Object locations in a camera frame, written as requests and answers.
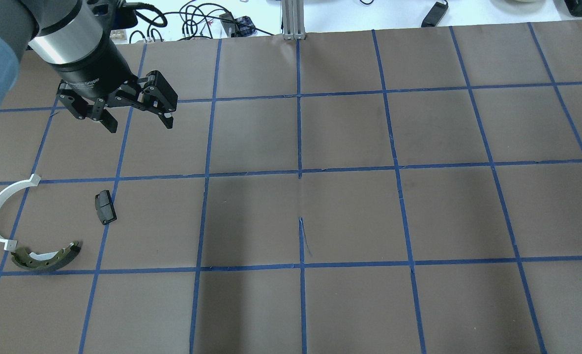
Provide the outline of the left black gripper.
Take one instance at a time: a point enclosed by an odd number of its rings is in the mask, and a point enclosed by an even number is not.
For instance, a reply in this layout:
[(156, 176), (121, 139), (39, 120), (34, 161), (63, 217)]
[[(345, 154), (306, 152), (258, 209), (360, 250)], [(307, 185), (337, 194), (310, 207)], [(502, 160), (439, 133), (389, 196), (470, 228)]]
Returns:
[(115, 134), (118, 121), (108, 108), (131, 107), (156, 114), (167, 129), (174, 127), (178, 94), (159, 70), (140, 77), (111, 39), (78, 62), (56, 65), (62, 80), (57, 99), (76, 119), (99, 119)]

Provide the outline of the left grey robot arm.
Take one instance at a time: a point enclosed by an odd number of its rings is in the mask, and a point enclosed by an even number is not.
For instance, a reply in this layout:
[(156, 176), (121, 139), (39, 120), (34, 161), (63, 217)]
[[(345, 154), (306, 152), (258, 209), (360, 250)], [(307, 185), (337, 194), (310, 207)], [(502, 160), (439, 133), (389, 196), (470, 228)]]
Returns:
[(101, 123), (112, 134), (118, 123), (109, 108), (132, 107), (174, 125), (178, 94), (158, 70), (136, 76), (111, 40), (111, 32), (167, 19), (156, 7), (126, 0), (0, 0), (0, 107), (19, 76), (26, 49), (55, 70), (57, 100), (77, 119)]

